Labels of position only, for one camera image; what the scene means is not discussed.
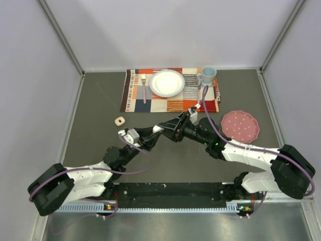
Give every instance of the white wall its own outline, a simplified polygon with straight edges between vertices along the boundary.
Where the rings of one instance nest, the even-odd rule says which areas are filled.
[[[316,169],[321,208],[321,1],[308,0],[265,76],[287,141]]]
[[[27,240],[27,187],[57,162],[80,77],[35,0],[0,1],[0,239]]]
[[[82,67],[261,66],[297,0],[47,0]]]

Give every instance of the gray table surface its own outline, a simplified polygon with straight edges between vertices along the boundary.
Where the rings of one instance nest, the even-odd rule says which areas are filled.
[[[220,124],[222,117],[232,110],[248,112],[260,126],[259,137],[252,144],[278,147],[256,70],[221,70],[217,78],[222,101],[219,112],[211,113],[211,118]],[[101,162],[108,147],[124,146],[118,139],[119,130],[150,127],[179,114],[120,112],[124,80],[124,72],[86,74],[64,166],[79,167]],[[121,127],[114,123],[119,116],[126,120]],[[260,171],[241,163],[213,159],[205,152],[205,146],[188,139],[173,143],[161,137],[151,154],[156,161],[152,169],[138,175],[123,175],[119,182],[230,182],[241,172]],[[128,172],[141,170],[149,162],[149,158],[141,154],[126,168]]]

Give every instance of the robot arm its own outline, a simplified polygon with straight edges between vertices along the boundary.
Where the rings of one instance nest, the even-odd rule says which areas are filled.
[[[281,149],[267,149],[245,145],[226,138],[232,144],[238,144],[244,148],[234,147],[225,143],[215,133],[207,118],[201,119],[198,125],[194,125],[197,120],[197,108],[198,106],[191,107],[178,117],[159,123],[154,127],[125,129],[119,131],[118,134],[131,145],[146,151],[152,150],[160,135],[166,136],[173,142],[180,142],[186,137],[206,146],[206,152],[213,158],[245,163],[265,171],[261,173],[241,173],[234,180],[232,189],[229,187],[229,190],[221,191],[224,200],[235,197],[242,198],[249,193],[258,191],[283,192],[296,199],[304,197],[309,186],[309,180],[296,166],[275,154],[253,150],[263,149],[282,153],[299,163],[310,177],[313,177],[315,169],[294,147],[284,145]],[[126,145],[122,149],[110,147],[106,150],[103,162],[83,167],[83,170],[75,172],[71,171],[72,168],[64,168],[61,164],[55,164],[29,186],[28,192],[32,194],[44,181],[57,173],[67,171],[66,174],[42,187],[32,197],[40,215],[48,215],[62,204],[81,198],[109,197],[112,194],[112,181],[117,180],[121,173],[126,171],[124,166],[138,153],[139,151],[130,145]]]

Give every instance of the small wooden cube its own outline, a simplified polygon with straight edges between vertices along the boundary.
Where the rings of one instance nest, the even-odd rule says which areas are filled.
[[[125,119],[124,117],[118,117],[116,120],[115,120],[115,124],[116,126],[122,126],[123,124],[125,124]]]

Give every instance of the white plate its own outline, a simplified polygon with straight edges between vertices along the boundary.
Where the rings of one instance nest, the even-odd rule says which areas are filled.
[[[172,97],[184,89],[185,80],[177,71],[164,69],[152,76],[149,85],[151,90],[158,96]]]

